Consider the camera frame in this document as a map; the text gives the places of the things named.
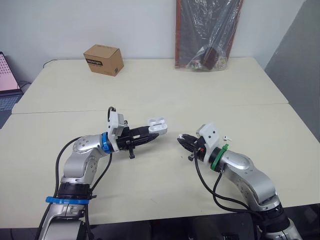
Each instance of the cable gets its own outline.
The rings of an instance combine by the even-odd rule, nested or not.
[[[13,235],[13,233],[12,233],[12,228],[10,228],[10,237],[11,237],[11,240],[15,240],[15,239],[14,239],[14,235]]]
[[[40,224],[39,224],[39,226],[38,226],[38,229],[36,230],[36,234],[35,234],[34,240],[38,240],[39,237],[40,237],[41,229],[42,229],[42,226],[43,226],[43,224],[44,224],[44,222],[45,222],[45,219],[46,219],[46,216],[47,216],[47,214],[48,214],[48,212],[49,212],[49,209],[50,209],[51,204],[52,204],[52,203],[50,202],[50,203],[48,204],[48,206],[46,207],[45,211],[44,211],[44,214],[43,214],[43,216],[42,216],[42,218],[41,218],[41,221],[40,221]]]
[[[90,228],[88,204],[84,205],[84,219],[85,219],[85,226],[86,226],[86,232],[88,234],[88,238],[89,240],[93,240],[95,238],[95,235],[91,232],[91,228]]]
[[[60,162],[60,158],[61,158],[62,154],[64,153],[64,151],[66,150],[66,148],[70,144],[72,144],[73,142],[77,141],[79,138],[80,138],[80,136],[76,137],[75,139],[72,139],[66,145],[64,145],[64,147],[59,152],[58,157],[56,158],[56,161],[55,161],[55,188],[54,188],[54,194],[53,194],[54,198],[57,196],[58,188],[59,188],[59,162]]]
[[[242,201],[239,201],[239,200],[236,200],[236,199],[233,199],[233,198],[230,198],[230,197],[221,196],[221,195],[213,192],[210,189],[210,187],[206,184],[204,178],[201,175],[201,172],[200,172],[200,169],[199,169],[199,164],[198,164],[197,149],[196,148],[194,148],[194,150],[193,150],[193,155],[194,155],[194,163],[195,163],[196,172],[198,173],[198,176],[199,176],[203,186],[208,190],[209,193],[211,193],[212,195],[215,195],[215,197],[217,197],[219,199],[230,201],[230,202],[233,202],[233,203],[236,203],[236,204],[240,204],[241,206],[245,207],[246,209],[249,209],[249,206],[246,205],[245,203],[243,203]]]
[[[77,141],[79,138],[80,137],[76,137],[75,139],[72,139],[66,145],[64,145],[64,147],[59,152],[58,157],[56,158],[56,161],[55,161],[55,188],[54,188],[54,194],[53,194],[54,198],[57,196],[58,189],[59,189],[59,162],[60,162],[60,158],[61,158],[63,152],[66,150],[66,148],[70,144],[72,144],[73,142]],[[45,210],[45,212],[44,212],[44,214],[42,216],[42,219],[40,221],[39,227],[38,227],[38,229],[36,231],[36,234],[35,234],[35,237],[34,237],[35,240],[38,240],[39,237],[40,237],[41,229],[42,229],[42,226],[43,226],[43,224],[45,222],[45,219],[46,219],[46,216],[47,216],[47,214],[49,212],[51,204],[52,203],[49,203],[48,206],[46,207],[46,210]]]
[[[96,186],[98,185],[100,180],[106,174],[108,168],[110,167],[111,161],[112,161],[112,153],[110,153],[109,162],[108,162],[107,166],[105,167],[104,171],[101,173],[100,177],[95,181],[95,183],[93,184],[92,188],[90,189],[91,193],[94,191],[94,189],[96,188]]]
[[[219,174],[219,177],[215,181],[215,184],[214,184],[214,187],[213,187],[213,190],[212,190],[213,193],[214,193],[214,194],[212,194],[212,197],[213,197],[213,200],[214,200],[215,204],[217,204],[219,208],[221,208],[223,210],[226,210],[226,211],[235,212],[235,213],[249,213],[249,214],[255,215],[260,220],[264,220],[264,218],[259,213],[255,212],[255,211],[247,210],[247,209],[230,208],[230,207],[223,206],[218,202],[218,200],[216,198],[216,190],[217,190],[218,183],[219,183],[219,181],[220,181],[220,179],[222,177],[222,174],[223,174],[223,172],[221,171],[220,174]]]
[[[109,118],[110,118],[110,111],[115,111],[115,110],[116,109],[113,106],[108,108],[108,122],[109,122]]]
[[[57,61],[57,60],[58,60],[58,59],[51,59],[50,61],[46,61],[46,62],[43,64],[42,68],[44,69],[46,64],[48,64],[48,63],[50,63],[50,62],[52,62],[52,61]]]
[[[220,179],[222,177],[222,171],[220,172],[219,177],[217,178],[217,180],[216,180],[216,182],[214,184],[213,190],[211,190],[209,188],[209,186],[206,184],[204,178],[201,175],[201,172],[200,172],[200,169],[199,169],[199,164],[198,164],[198,159],[197,159],[197,149],[196,148],[194,148],[194,150],[193,150],[193,155],[194,155],[194,163],[195,163],[196,172],[198,173],[198,176],[199,176],[202,184],[204,185],[204,187],[212,194],[213,200],[214,200],[215,204],[218,205],[219,208],[221,208],[223,210],[226,210],[226,211],[235,212],[235,213],[250,213],[250,214],[255,215],[256,217],[258,217],[259,219],[263,220],[263,217],[260,214],[256,213],[255,211],[250,210],[249,206],[246,205],[245,203],[243,203],[243,202],[241,202],[239,200],[230,198],[230,197],[221,196],[221,195],[216,193],[216,189],[217,189],[218,183],[219,183],[219,181],[220,181]],[[233,202],[233,203],[240,204],[243,207],[245,207],[246,209],[236,209],[236,208],[230,208],[230,207],[223,206],[218,202],[217,198],[220,198],[220,199],[226,200],[226,201],[230,201],[230,202]]]

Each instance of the robotic arm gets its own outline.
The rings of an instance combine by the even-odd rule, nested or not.
[[[196,132],[198,138],[181,134],[178,142],[215,172],[223,173],[241,192],[249,210],[261,216],[258,226],[263,237],[270,240],[302,240],[295,224],[281,205],[271,179],[258,170],[251,159],[228,150],[228,144],[219,147],[220,138],[213,123],[208,123]]]
[[[136,146],[146,144],[167,132],[168,126],[163,117],[154,118],[149,124],[130,129],[124,116],[110,107],[106,132],[76,138],[72,154],[65,162],[58,191],[56,195],[46,198],[49,206],[40,223],[36,240],[84,240],[86,232],[90,239],[93,238],[88,203],[96,197],[92,196],[92,192],[99,180],[92,188],[90,186],[97,172],[98,161],[110,154],[106,171],[112,153],[128,150],[130,159],[133,159]],[[80,220],[82,217],[86,218],[85,223]]]

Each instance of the laptop screen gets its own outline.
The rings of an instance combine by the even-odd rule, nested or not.
[[[19,85],[9,68],[5,56],[0,52],[0,92],[17,89],[19,89]]]

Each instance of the brown box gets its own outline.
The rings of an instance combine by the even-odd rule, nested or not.
[[[124,67],[119,48],[95,44],[84,52],[91,72],[115,76]]]

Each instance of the white table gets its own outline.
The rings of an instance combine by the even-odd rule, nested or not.
[[[48,63],[14,114],[107,110],[137,107],[284,104],[287,99],[252,57],[231,58],[227,70],[192,72],[173,59],[125,60],[116,76],[91,72],[85,60]]]
[[[211,109],[196,109],[196,104],[122,111],[131,128],[143,126],[149,117],[165,116],[168,133],[137,147],[135,159],[129,159],[128,152],[114,154],[95,189],[98,197],[90,201],[91,224],[225,213],[214,204],[188,160],[189,153],[176,140],[179,133],[195,134],[209,121],[216,123],[222,136],[232,138],[230,150],[248,155],[273,180],[284,207],[320,202],[320,144],[288,104]],[[105,111],[9,118],[0,132],[1,228],[38,226],[45,198],[53,194],[57,154],[74,137],[104,132],[106,118]],[[68,148],[62,156],[60,172],[70,153]],[[100,160],[97,176],[107,162],[108,157]],[[218,174],[203,164],[200,169],[212,185]],[[218,192],[242,200],[227,179],[222,179]]]

